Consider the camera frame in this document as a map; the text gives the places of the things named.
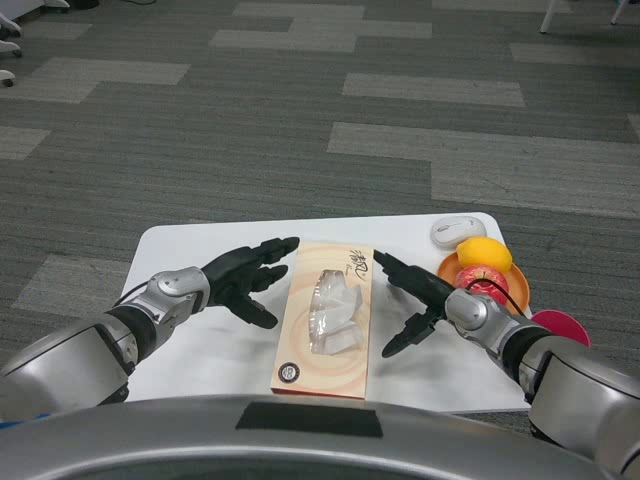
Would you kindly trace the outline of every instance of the gray carpet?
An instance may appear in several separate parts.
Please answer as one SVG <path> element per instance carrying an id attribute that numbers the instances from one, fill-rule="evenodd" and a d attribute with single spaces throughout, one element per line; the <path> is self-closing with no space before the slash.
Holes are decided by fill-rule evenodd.
<path id="1" fill-rule="evenodd" d="M 640 7 L 611 27 L 613 1 L 564 2 L 542 36 L 544 9 L 103 0 L 25 23 L 0 58 L 0 364 L 108 306 L 154 225 L 484 211 L 532 309 L 637 366 Z"/>

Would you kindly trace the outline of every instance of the black panel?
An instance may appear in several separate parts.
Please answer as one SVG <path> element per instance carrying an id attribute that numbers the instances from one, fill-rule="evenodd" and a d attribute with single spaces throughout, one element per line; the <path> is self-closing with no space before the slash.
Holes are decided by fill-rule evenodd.
<path id="1" fill-rule="evenodd" d="M 374 410 L 286 403 L 251 403 L 242 414 L 236 429 L 290 430 L 382 438 L 382 427 Z"/>

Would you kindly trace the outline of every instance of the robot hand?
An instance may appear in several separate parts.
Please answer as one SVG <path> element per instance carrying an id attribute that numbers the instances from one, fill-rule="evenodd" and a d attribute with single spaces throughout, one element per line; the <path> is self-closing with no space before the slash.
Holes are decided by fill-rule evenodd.
<path id="1" fill-rule="evenodd" d="M 640 478 L 640 379 L 573 340 L 511 314 L 486 295 L 473 295 L 388 254 L 374 259 L 389 282 L 428 306 L 384 348 L 394 355 L 433 332 L 438 320 L 483 348 L 523 390 L 532 433 L 611 470 Z"/>
<path id="2" fill-rule="evenodd" d="M 388 253 L 375 251 L 373 259 L 389 276 L 389 283 L 413 295 L 428 308 L 416 313 L 405 322 L 404 329 L 391 339 L 382 350 L 384 358 L 392 357 L 409 345 L 417 345 L 435 330 L 433 325 L 445 318 L 445 301 L 454 288 L 433 273 L 415 265 L 408 266 Z"/>
<path id="3" fill-rule="evenodd" d="M 57 331 L 19 352 L 0 370 L 0 422 L 122 402 L 135 367 L 174 329 L 207 306 L 225 306 L 247 323 L 273 328 L 277 319 L 251 299 L 287 273 L 278 262 L 299 239 L 242 247 L 202 269 L 155 274 L 105 314 Z"/>
<path id="4" fill-rule="evenodd" d="M 247 323 L 261 328 L 275 327 L 278 319 L 251 299 L 249 293 L 262 292 L 284 277 L 286 265 L 273 268 L 262 265 L 279 262 L 297 249 L 299 243 L 297 237 L 276 238 L 256 248 L 238 248 L 207 264 L 202 268 L 211 288 L 207 306 L 224 305 Z"/>

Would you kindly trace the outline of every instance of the black robotic finger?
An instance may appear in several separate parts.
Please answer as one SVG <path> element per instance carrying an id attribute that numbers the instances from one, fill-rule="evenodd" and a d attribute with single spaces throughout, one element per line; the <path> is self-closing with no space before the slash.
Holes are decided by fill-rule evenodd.
<path id="1" fill-rule="evenodd" d="M 273 268 L 262 267 L 258 269 L 251 282 L 251 291 L 262 292 L 266 290 L 284 277 L 287 274 L 287 270 L 289 270 L 289 268 L 286 265 L 278 265 Z"/>
<path id="2" fill-rule="evenodd" d="M 298 248 L 298 245 L 300 245 L 298 237 L 288 237 L 284 240 L 273 238 L 262 242 L 259 247 L 252 249 L 252 252 L 263 264 L 271 264 L 279 262 L 282 257 L 289 255 Z"/>
<path id="3" fill-rule="evenodd" d="M 435 332 L 434 325 L 438 320 L 442 319 L 442 315 L 438 312 L 414 314 L 404 323 L 404 329 L 394 336 L 389 343 L 382 349 L 382 357 L 389 358 L 400 353 L 409 345 L 418 345 L 425 338 Z"/>
<path id="4" fill-rule="evenodd" d="M 374 260 L 382 265 L 389 283 L 413 295 L 425 305 L 444 309 L 444 302 L 454 288 L 437 275 L 416 265 L 408 266 L 388 253 L 374 252 Z"/>
<path id="5" fill-rule="evenodd" d="M 260 328 L 269 330 L 278 324 L 278 319 L 249 295 L 232 295 L 225 306 L 235 316 Z"/>

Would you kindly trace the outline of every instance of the black cable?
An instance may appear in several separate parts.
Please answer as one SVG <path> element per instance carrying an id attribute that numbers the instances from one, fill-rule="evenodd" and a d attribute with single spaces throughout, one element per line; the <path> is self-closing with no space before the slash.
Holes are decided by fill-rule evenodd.
<path id="1" fill-rule="evenodd" d="M 494 287 L 496 287 L 498 290 L 500 290 L 502 292 L 502 294 L 507 297 L 507 300 L 509 300 L 511 302 L 511 305 L 514 306 L 514 308 L 518 311 L 518 313 L 520 315 L 522 315 L 523 317 L 526 317 L 526 315 L 524 314 L 524 312 L 522 311 L 522 309 L 518 306 L 518 304 L 513 300 L 513 298 L 511 298 L 511 295 L 509 295 L 509 293 L 502 288 L 500 285 L 498 285 L 496 282 L 494 282 L 493 280 L 489 279 L 489 278 L 476 278 L 475 280 L 469 282 L 469 285 L 467 285 L 467 290 L 470 290 L 471 287 L 473 287 L 476 283 L 480 283 L 480 282 L 487 282 L 490 283 L 491 285 L 493 285 Z"/>
<path id="2" fill-rule="evenodd" d="M 133 3 L 134 5 L 153 5 L 154 3 L 156 3 L 158 0 L 151 0 L 150 2 L 136 2 L 134 0 L 120 0 L 121 2 L 126 2 L 126 3 Z"/>
<path id="3" fill-rule="evenodd" d="M 113 307 L 117 307 L 118 305 L 120 305 L 122 302 L 124 302 L 129 295 L 131 295 L 133 292 L 135 292 L 136 290 L 140 290 L 142 287 L 144 287 L 147 283 L 149 283 L 149 281 L 147 280 L 146 282 L 142 282 L 140 285 L 137 285 L 135 287 L 133 287 L 131 290 L 129 290 L 127 293 L 125 293 L 123 296 L 121 296 L 118 301 L 116 303 L 113 304 Z"/>

